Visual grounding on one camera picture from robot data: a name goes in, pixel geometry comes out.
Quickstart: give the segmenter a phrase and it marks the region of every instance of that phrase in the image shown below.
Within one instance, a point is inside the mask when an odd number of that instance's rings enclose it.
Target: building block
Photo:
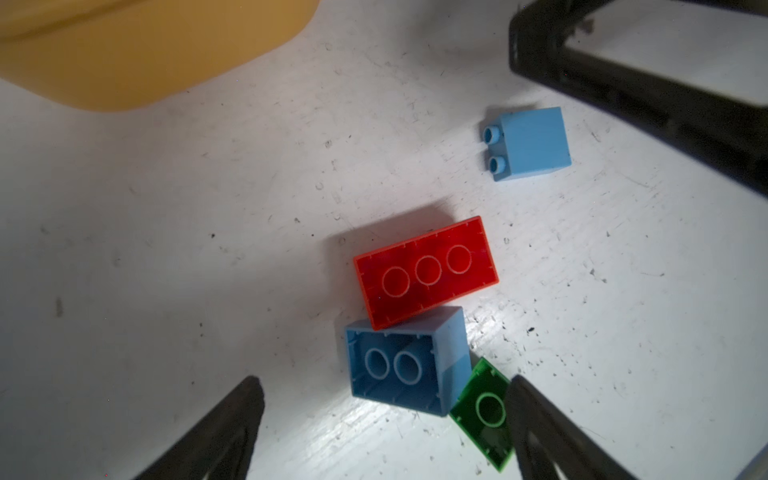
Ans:
[[[451,409],[451,418],[498,471],[507,465],[513,450],[504,407],[508,387],[509,380],[481,358]]]
[[[346,345],[352,394],[361,399],[446,416],[472,374],[460,306],[379,331],[359,320],[346,327]]]
[[[494,181],[547,174],[571,166],[559,107],[502,114],[483,131]]]
[[[374,330],[498,283],[480,217],[358,255],[354,263]]]

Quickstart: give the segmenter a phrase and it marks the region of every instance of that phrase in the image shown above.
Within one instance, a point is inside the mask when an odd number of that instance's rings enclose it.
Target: light blue toy brick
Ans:
[[[483,131],[494,181],[530,177],[571,166],[559,107],[502,114]]]
[[[352,394],[445,416],[469,381],[464,310],[440,306],[392,328],[346,327]]]

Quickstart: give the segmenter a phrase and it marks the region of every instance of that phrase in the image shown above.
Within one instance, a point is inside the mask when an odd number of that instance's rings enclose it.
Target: white surface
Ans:
[[[124,114],[0,85],[8,478],[131,478],[251,373],[251,478],[495,478],[450,419],[351,398],[339,343],[354,254],[473,215],[502,281],[457,302],[472,349],[640,478],[734,477],[768,442],[766,201],[509,73],[516,9],[325,0]],[[573,167],[493,183],[486,109],[550,106]]]

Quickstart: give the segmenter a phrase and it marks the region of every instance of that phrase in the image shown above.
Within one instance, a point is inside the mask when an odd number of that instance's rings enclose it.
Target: duplo block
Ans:
[[[508,387],[509,380],[481,358],[451,409],[451,418],[498,471],[507,465],[513,450],[504,407]]]
[[[445,416],[472,374],[460,306],[379,331],[368,320],[354,322],[346,345],[352,394],[362,399]]]
[[[546,174],[571,166],[559,107],[502,114],[483,131],[494,181]]]
[[[354,263],[374,330],[498,283],[480,217],[358,255]]]

